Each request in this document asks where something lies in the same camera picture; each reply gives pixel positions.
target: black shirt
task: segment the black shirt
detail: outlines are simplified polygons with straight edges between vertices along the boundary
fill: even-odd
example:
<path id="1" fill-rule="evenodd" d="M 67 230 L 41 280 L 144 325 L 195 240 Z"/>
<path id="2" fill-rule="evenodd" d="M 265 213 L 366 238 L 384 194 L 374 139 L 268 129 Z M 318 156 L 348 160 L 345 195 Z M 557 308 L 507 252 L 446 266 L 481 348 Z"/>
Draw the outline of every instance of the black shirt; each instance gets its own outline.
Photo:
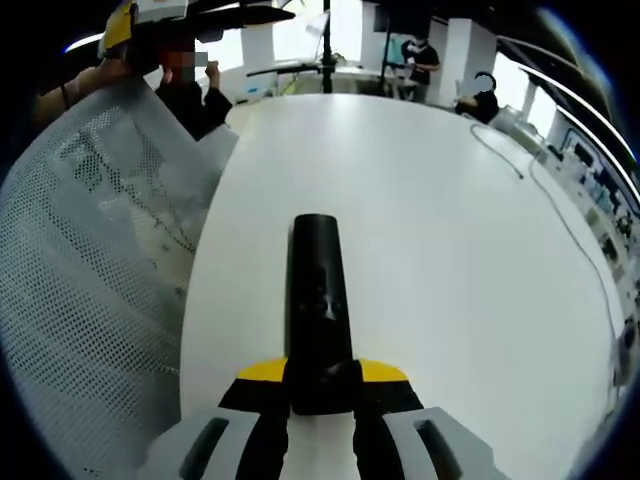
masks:
<path id="1" fill-rule="evenodd" d="M 478 103 L 477 107 L 470 107 L 468 105 L 458 103 L 456 105 L 456 113 L 468 113 L 473 118 L 486 124 L 493 120 L 500 111 L 500 107 L 498 107 L 498 99 L 491 91 L 480 92 L 477 95 L 474 95 L 473 98 L 475 98 Z"/>
<path id="2" fill-rule="evenodd" d="M 232 107 L 217 88 L 209 88 L 202 105 L 202 89 L 195 81 L 163 83 L 156 94 L 196 141 L 222 125 Z"/>
<path id="3" fill-rule="evenodd" d="M 421 47 L 416 45 L 412 40 L 406 41 L 402 44 L 402 56 L 404 61 L 407 62 L 410 58 L 413 58 L 415 63 L 421 65 L 440 65 L 440 59 L 435 48 L 428 43 L 425 43 Z M 423 85 L 429 85 L 431 82 L 431 72 L 419 71 L 414 67 L 409 77 L 414 82 L 422 83 Z"/>

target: white mesh fabric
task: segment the white mesh fabric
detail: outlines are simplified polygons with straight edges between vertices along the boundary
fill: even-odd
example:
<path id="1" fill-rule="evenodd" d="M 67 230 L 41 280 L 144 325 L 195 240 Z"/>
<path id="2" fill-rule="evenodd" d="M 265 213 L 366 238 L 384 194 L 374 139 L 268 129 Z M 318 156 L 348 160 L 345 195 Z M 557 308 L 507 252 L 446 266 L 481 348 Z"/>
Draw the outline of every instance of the white mesh fabric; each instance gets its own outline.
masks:
<path id="1" fill-rule="evenodd" d="M 2 186 L 2 350 L 75 478 L 136 467 L 180 419 L 186 288 L 219 177 L 134 80 L 58 119 Z"/>

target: white table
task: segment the white table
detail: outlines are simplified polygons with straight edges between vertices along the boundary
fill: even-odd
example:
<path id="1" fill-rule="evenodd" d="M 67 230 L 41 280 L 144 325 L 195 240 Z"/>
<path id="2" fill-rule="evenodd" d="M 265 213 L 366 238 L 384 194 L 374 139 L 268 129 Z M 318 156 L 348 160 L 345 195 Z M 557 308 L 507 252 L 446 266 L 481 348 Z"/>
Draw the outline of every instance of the white table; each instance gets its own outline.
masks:
<path id="1" fill-rule="evenodd" d="M 547 198 L 532 157 L 480 132 L 519 180 L 437 109 L 352 95 L 257 107 L 214 198 L 182 337 L 183 416 L 214 406 L 245 366 L 283 354 L 288 232 L 298 214 L 337 217 L 356 356 L 399 366 L 493 447 L 513 479 L 566 474 L 607 400 L 603 292 Z M 537 177 L 605 280 L 584 219 Z M 289 422 L 282 478 L 358 478 L 348 415 Z"/>

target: cable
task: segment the cable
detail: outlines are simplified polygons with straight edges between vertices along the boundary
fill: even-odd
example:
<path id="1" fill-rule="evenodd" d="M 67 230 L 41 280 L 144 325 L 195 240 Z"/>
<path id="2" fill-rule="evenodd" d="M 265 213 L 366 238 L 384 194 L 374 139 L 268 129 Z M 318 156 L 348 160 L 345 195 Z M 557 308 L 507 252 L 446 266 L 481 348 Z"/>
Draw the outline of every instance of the cable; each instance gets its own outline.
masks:
<path id="1" fill-rule="evenodd" d="M 505 157 L 503 154 L 501 154 L 500 152 L 498 152 L 495 148 L 493 148 L 491 145 L 489 145 L 488 143 L 486 143 L 484 140 L 482 140 L 477 133 L 475 132 L 474 127 L 482 127 L 483 129 L 487 129 L 489 130 L 490 128 L 482 125 L 482 124 L 473 124 L 471 125 L 470 128 L 470 132 L 471 134 L 476 138 L 476 140 L 478 140 L 480 143 L 482 143 L 485 147 L 487 147 L 489 150 L 493 151 L 496 155 L 498 155 L 500 158 L 502 158 L 505 162 L 507 162 L 511 168 L 513 168 L 514 171 L 516 171 L 516 173 L 518 174 L 518 177 L 521 180 L 524 180 L 524 175 L 520 172 L 520 170 L 518 170 L 516 168 L 516 166 L 507 158 Z M 614 363 L 614 356 L 616 353 L 616 345 L 617 345 L 617 337 L 616 337 L 616 331 L 615 331 L 615 327 L 613 325 L 613 317 L 611 315 L 611 303 L 609 302 L 609 295 L 607 294 L 607 289 L 604 285 L 604 280 L 602 278 L 602 275 L 600 275 L 600 270 L 598 270 L 598 267 L 596 266 L 595 262 L 593 261 L 593 259 L 589 256 L 589 254 L 587 253 L 587 251 L 584 249 L 584 247 L 582 246 L 582 244 L 578 241 L 578 239 L 576 238 L 576 236 L 574 235 L 573 231 L 571 230 L 571 228 L 569 228 L 569 225 L 567 224 L 567 221 L 565 220 L 565 218 L 562 216 L 562 213 L 560 212 L 560 209 L 558 208 L 557 203 L 555 202 L 555 200 L 553 199 L 553 197 L 551 196 L 551 194 L 549 193 L 549 191 L 542 185 L 542 183 L 540 183 L 540 181 L 536 178 L 536 176 L 533 173 L 533 166 L 534 164 L 538 163 L 538 161 L 534 158 L 533 160 L 531 160 L 531 162 L 529 163 L 529 176 L 531 177 L 531 179 L 533 180 L 533 182 L 536 184 L 536 186 L 544 193 L 545 197 L 547 198 L 547 200 L 549 201 L 549 203 L 551 203 L 551 206 L 553 207 L 553 210 L 556 212 L 556 215 L 558 216 L 558 218 L 560 219 L 560 221 L 562 222 L 562 225 L 564 226 L 565 230 L 569 233 L 569 236 L 571 237 L 571 239 L 573 240 L 573 243 L 575 243 L 576 247 L 578 247 L 578 250 L 580 250 L 580 252 L 584 255 L 584 257 L 587 259 L 587 261 L 589 262 L 589 264 L 591 265 L 591 267 L 593 268 L 593 270 L 596 272 L 596 276 L 598 277 L 598 283 L 600 285 L 600 289 L 602 290 L 602 293 L 604 295 L 604 299 L 605 299 L 605 305 L 606 305 L 606 309 L 607 309 L 607 319 L 609 321 L 609 330 L 611 333 L 611 357 L 610 357 L 610 361 L 609 361 L 609 366 L 615 371 L 615 365 L 612 365 Z M 616 400 L 619 397 L 620 394 L 620 389 L 619 388 L 615 388 L 613 387 L 613 381 L 611 381 L 610 383 L 610 387 L 608 390 L 608 393 L 610 393 L 612 390 L 616 391 Z M 606 416 L 608 412 L 605 412 L 603 414 L 603 418 Z"/>
<path id="2" fill-rule="evenodd" d="M 491 150 L 493 153 L 495 153 L 496 155 L 498 155 L 502 160 L 504 160 L 511 168 L 513 168 L 513 171 L 516 172 L 516 175 L 518 175 L 518 178 L 520 180 L 524 180 L 524 175 L 522 174 L 522 172 L 520 172 L 520 170 L 518 170 L 516 168 L 516 166 L 511 163 L 511 161 L 505 157 L 503 154 L 501 154 L 498 150 L 496 150 L 495 148 L 493 148 L 491 145 L 489 145 L 487 142 L 485 142 L 482 137 L 480 137 L 477 133 L 476 133 L 476 129 L 480 127 L 483 130 L 490 130 L 490 131 L 494 131 L 492 129 L 490 129 L 489 127 L 482 125 L 480 123 L 474 123 L 473 125 L 471 125 L 471 127 L 469 128 L 469 132 L 471 132 L 471 135 L 473 135 L 475 137 L 475 139 L 480 142 L 481 144 L 483 144 L 485 147 L 487 147 L 489 150 Z"/>

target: black pole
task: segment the black pole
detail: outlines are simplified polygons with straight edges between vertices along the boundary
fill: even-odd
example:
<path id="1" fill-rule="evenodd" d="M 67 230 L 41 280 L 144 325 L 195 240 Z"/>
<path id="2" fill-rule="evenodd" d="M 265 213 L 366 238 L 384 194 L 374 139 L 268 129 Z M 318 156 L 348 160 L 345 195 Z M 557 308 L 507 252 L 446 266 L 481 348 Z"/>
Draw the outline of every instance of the black pole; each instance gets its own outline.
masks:
<path id="1" fill-rule="evenodd" d="M 380 93 L 384 93 L 384 71 L 387 69 L 387 55 L 389 53 L 389 42 L 391 41 L 391 12 L 387 17 L 387 40 L 384 43 L 384 54 L 382 56 L 382 71 L 380 72 L 380 83 L 378 88 Z"/>
<path id="2" fill-rule="evenodd" d="M 331 59 L 331 0 L 323 1 L 325 12 L 329 12 L 327 19 L 327 27 L 324 29 L 324 53 L 322 54 L 322 91 L 324 93 L 333 92 L 333 82 L 331 81 L 331 73 L 334 70 L 333 61 Z"/>

